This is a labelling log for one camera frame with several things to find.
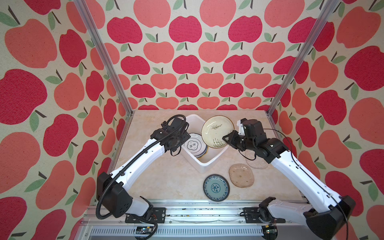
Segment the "beige plate brown rim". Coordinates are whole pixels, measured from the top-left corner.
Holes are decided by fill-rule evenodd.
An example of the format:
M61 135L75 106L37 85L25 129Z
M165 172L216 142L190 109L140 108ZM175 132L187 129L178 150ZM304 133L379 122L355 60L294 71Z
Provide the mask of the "beige plate brown rim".
M233 122L225 116L209 118L202 127L202 139L204 143L213 149L220 149L227 145L223 137L234 130Z

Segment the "white plastic bin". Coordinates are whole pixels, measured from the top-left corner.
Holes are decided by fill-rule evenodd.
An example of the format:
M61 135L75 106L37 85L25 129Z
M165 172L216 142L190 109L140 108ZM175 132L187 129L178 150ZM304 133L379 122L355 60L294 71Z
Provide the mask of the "white plastic bin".
M202 127L206 122L200 116L192 114L187 116L187 122L189 123L189 128L187 132L189 134L202 133ZM210 170L217 162L218 159L224 154L224 152L229 148L225 146L220 149L213 149L208 147L207 152L200 158L195 158L184 146L182 145L181 154L182 156L199 172L205 173Z

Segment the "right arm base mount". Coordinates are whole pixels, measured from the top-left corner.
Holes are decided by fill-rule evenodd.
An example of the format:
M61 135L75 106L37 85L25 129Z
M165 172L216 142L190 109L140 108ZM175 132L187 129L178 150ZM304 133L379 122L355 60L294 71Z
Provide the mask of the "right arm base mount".
M260 208L243 208L243 211L240 213L240 217L244 217L247 224L286 223L285 219L273 218L267 210Z

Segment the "white plate black flower outline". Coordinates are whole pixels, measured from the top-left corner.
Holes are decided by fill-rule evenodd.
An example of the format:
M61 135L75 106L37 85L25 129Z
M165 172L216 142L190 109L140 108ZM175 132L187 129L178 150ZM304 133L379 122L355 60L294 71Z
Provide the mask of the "white plate black flower outline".
M191 133L190 138L184 143L186 148L195 158L202 157L208 150L200 134Z

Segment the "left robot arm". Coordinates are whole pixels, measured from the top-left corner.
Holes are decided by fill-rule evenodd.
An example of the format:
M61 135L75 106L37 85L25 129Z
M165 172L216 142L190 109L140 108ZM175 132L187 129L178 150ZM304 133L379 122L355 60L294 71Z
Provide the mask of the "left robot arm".
M143 197L133 198L129 190L157 158L166 152L180 152L182 145L191 137L187 132L189 123L184 115L172 116L155 130L146 144L130 160L112 171L101 173L97 178L96 217L99 220L110 216L119 218L124 214L149 220L153 205Z

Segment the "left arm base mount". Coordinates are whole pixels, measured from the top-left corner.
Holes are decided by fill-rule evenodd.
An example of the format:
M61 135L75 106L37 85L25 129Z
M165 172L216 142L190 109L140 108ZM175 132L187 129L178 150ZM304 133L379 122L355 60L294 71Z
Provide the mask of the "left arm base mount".
M142 218L147 222L164 224L166 218L166 208L152 208L150 209ZM127 224L141 224L145 223L139 220L136 216L132 214L127 214L125 223Z

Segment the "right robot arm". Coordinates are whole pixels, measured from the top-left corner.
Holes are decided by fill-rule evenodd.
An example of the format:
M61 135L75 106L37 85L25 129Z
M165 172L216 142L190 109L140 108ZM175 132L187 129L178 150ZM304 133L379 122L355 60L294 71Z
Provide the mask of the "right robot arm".
M241 136L237 131L223 140L241 152L251 150L283 173L305 195L309 203L294 204L268 197L259 205L259 218L265 223L285 219L307 226L322 240L332 239L343 227L356 206L349 196L340 196L300 164L279 139Z

